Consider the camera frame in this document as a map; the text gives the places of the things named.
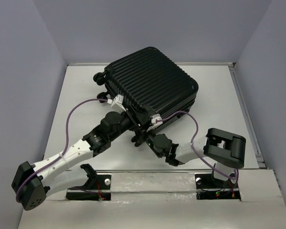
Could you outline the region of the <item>black hard-shell suitcase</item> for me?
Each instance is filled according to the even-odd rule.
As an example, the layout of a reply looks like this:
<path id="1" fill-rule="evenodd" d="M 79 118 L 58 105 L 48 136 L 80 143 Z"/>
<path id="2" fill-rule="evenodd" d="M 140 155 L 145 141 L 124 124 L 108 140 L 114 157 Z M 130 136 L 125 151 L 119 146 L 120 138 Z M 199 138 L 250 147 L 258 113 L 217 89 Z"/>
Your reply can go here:
<path id="1" fill-rule="evenodd" d="M 152 111 L 161 118 L 190 111 L 199 89 L 195 79 L 155 47 L 110 63 L 93 80 L 111 97 L 124 96 L 123 106 L 132 115 Z"/>

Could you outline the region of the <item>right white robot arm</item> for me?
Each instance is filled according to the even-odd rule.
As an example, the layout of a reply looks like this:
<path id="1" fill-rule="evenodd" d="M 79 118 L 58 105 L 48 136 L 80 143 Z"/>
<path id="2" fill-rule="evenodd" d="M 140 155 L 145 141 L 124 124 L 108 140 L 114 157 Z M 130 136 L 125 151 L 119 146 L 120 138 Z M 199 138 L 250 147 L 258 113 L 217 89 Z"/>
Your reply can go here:
<path id="1" fill-rule="evenodd" d="M 157 157 L 164 157 L 166 163 L 175 167 L 200 159 L 212 169 L 210 182 L 215 187 L 227 181 L 236 186 L 239 170 L 245 164 L 246 139 L 217 128 L 208 129 L 206 136 L 186 144 L 174 144 L 165 134 L 153 132 L 135 136 L 132 142 L 135 146 L 146 143 Z"/>

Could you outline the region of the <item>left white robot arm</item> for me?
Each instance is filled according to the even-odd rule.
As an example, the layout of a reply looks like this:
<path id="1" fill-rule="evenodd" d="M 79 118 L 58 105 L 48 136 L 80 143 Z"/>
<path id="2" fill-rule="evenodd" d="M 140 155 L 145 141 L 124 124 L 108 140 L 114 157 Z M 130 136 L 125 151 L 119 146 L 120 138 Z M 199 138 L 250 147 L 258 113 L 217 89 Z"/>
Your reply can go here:
<path id="1" fill-rule="evenodd" d="M 27 161 L 20 164 L 11 184 L 16 201 L 25 211 L 36 208 L 54 190 L 50 182 L 57 176 L 104 152 L 125 131 L 137 131 L 149 125 L 150 116 L 143 112 L 108 112 L 98 126 L 62 152 L 34 164 Z"/>

